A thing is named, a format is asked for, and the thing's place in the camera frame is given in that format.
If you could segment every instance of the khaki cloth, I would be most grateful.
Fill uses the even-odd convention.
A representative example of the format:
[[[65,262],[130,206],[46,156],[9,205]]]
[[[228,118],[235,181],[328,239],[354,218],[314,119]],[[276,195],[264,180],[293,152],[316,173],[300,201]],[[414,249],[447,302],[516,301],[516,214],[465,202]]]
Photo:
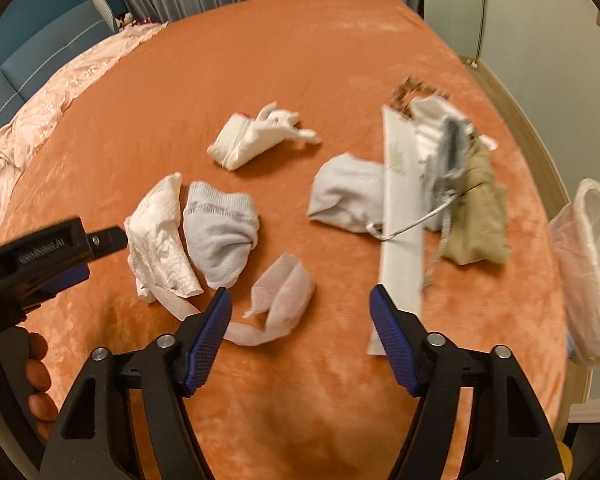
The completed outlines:
[[[452,213],[444,256],[458,265],[481,260],[503,264],[511,252],[505,236],[506,190],[493,179],[491,157],[478,133],[470,138],[466,184]]]

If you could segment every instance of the metal screw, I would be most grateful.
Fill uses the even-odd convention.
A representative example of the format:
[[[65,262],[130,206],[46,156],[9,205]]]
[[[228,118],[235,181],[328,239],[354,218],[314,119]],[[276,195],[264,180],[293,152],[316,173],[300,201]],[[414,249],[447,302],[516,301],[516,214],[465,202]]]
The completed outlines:
[[[432,346],[442,346],[444,343],[446,343],[445,337],[442,334],[439,334],[438,332],[432,332],[431,334],[429,334],[427,336],[427,341]]]
[[[511,357],[511,350],[504,345],[496,346],[494,351],[500,359],[509,359]]]
[[[93,352],[91,352],[91,359],[94,361],[102,361],[108,353],[109,351],[104,348],[104,346],[101,346],[100,348],[96,348]]]
[[[169,348],[176,342],[176,338],[174,338],[171,334],[161,335],[158,338],[158,346],[160,348]]]

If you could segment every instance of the brown debris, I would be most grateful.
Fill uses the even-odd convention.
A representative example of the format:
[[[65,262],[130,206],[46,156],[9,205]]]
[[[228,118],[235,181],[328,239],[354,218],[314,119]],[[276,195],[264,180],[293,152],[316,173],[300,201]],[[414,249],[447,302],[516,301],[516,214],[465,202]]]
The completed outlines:
[[[394,90],[391,98],[390,107],[401,113],[405,117],[411,118],[409,103],[416,95],[437,95],[443,99],[449,99],[449,94],[442,90],[425,84],[414,75],[404,79]]]

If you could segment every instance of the crumpled paper towel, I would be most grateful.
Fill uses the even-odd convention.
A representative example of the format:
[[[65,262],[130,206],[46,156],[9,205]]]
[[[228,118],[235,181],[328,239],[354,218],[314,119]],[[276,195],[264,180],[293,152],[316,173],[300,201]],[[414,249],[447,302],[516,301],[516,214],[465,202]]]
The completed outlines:
[[[125,219],[129,267],[136,276],[138,298],[152,303],[162,289],[181,298],[202,293],[178,234],[182,175],[166,176]]]
[[[264,330],[232,321],[224,338],[242,346],[258,346],[289,335],[298,325],[315,290],[315,280],[298,258],[282,254],[251,287],[251,307],[243,317],[268,312]],[[183,321],[200,311],[164,289],[152,287],[158,301]]]

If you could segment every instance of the white cloth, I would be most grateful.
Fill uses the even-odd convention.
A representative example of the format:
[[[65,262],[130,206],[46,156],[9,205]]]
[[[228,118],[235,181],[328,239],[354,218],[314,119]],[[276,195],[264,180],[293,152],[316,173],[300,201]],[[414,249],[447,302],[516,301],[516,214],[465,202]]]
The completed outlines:
[[[418,166],[422,176],[429,155],[436,151],[442,138],[443,125],[446,119],[465,121],[464,130],[467,134],[474,129],[474,126],[460,110],[440,96],[414,97],[409,104],[409,108],[413,116],[411,123],[416,132]],[[490,152],[498,147],[496,140],[489,136],[481,135],[480,140]]]
[[[182,298],[202,293],[178,234],[181,182],[179,173],[166,176],[125,219],[127,261],[136,276],[138,297],[148,303],[155,301],[154,286]]]
[[[233,114],[206,152],[223,168],[233,171],[285,139],[320,144],[320,137],[313,130],[295,127],[297,113],[276,110],[276,105],[273,102],[265,106],[255,120]]]
[[[384,165],[343,153],[315,175],[307,216],[353,233],[382,223]]]
[[[251,307],[243,317],[268,312],[264,330],[232,321],[224,338],[241,346],[259,346],[287,336],[298,325],[315,291],[315,280],[300,260],[282,254],[251,287]],[[200,311],[189,301],[159,289],[158,301],[180,321]]]
[[[223,193],[206,182],[189,186],[184,211],[187,252],[212,289],[235,285],[258,243],[259,227],[249,195]]]

